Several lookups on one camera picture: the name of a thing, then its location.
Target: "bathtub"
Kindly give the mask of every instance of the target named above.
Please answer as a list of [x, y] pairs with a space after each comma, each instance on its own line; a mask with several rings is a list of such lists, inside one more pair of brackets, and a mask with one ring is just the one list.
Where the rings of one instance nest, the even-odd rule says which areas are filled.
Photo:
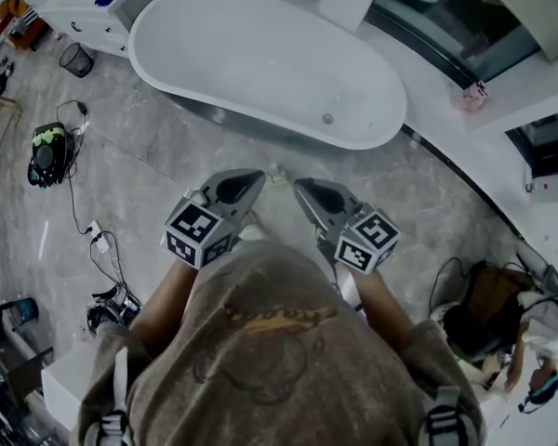
[[344, 149], [390, 140], [405, 119], [394, 69], [370, 46], [282, 0], [153, 0], [130, 61], [149, 85]]

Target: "backpack strap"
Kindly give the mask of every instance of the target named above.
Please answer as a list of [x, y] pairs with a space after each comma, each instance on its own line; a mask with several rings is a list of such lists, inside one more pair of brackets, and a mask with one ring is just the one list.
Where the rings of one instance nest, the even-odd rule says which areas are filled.
[[435, 399], [422, 393], [426, 420], [419, 431], [419, 446], [478, 445], [475, 425], [458, 405], [459, 387], [439, 387]]
[[132, 433], [126, 416], [128, 387], [128, 348], [115, 356], [113, 370], [113, 410], [93, 423], [86, 432], [85, 446], [133, 446]]

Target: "floor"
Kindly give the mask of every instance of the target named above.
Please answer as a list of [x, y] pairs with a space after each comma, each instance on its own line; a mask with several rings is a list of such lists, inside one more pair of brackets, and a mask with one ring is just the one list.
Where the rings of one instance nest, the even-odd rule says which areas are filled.
[[[90, 337], [90, 295], [112, 287], [91, 264], [88, 241], [76, 232], [69, 186], [44, 190], [26, 179], [33, 129], [53, 122], [56, 106], [71, 98], [89, 110], [86, 145], [72, 180], [77, 217], [81, 228], [97, 219], [115, 232], [126, 280], [142, 301], [174, 260], [159, 243], [182, 194], [216, 171], [245, 164], [265, 170], [280, 165], [295, 177], [341, 182], [386, 212], [403, 238], [382, 272], [416, 321], [426, 317], [434, 278], [449, 257], [502, 263], [512, 256], [512, 233], [498, 216], [402, 133], [371, 151], [247, 136], [175, 106], [143, 83], [125, 59], [100, 53], [91, 74], [74, 77], [58, 65], [68, 44], [50, 35], [36, 53], [15, 55], [6, 96], [24, 114], [0, 150], [0, 302], [34, 297], [41, 333], [35, 341], [40, 348], [52, 345], [56, 357]], [[60, 119], [70, 129], [81, 122], [74, 105], [62, 108]], [[286, 186], [271, 185], [257, 213], [272, 234], [303, 249], [311, 245], [312, 231], [289, 196]], [[100, 263], [113, 274], [109, 258]], [[436, 299], [442, 297], [439, 289]]]

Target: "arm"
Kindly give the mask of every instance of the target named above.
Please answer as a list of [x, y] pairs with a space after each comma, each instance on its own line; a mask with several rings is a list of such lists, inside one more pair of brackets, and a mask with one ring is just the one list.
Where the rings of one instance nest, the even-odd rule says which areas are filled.
[[514, 345], [514, 352], [512, 353], [511, 365], [509, 365], [509, 370], [507, 372], [507, 379], [504, 387], [507, 393], [511, 393], [512, 389], [519, 383], [521, 379], [521, 373], [523, 371], [523, 358], [525, 357], [525, 341], [523, 340], [523, 335], [527, 332], [529, 328], [529, 322], [523, 322], [519, 326], [519, 334], [517, 335], [517, 341]]
[[414, 324], [401, 309], [378, 271], [362, 274], [350, 269], [368, 324], [399, 353], [407, 345]]
[[198, 271], [176, 261], [155, 293], [130, 326], [132, 332], [155, 358], [179, 330], [188, 297]]

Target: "mesh trash can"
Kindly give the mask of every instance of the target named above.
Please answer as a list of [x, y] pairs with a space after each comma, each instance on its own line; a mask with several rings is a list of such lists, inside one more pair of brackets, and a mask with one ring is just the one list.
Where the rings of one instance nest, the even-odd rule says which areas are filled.
[[73, 43], [62, 53], [60, 67], [71, 72], [76, 77], [84, 78], [93, 68], [93, 59], [78, 43]]

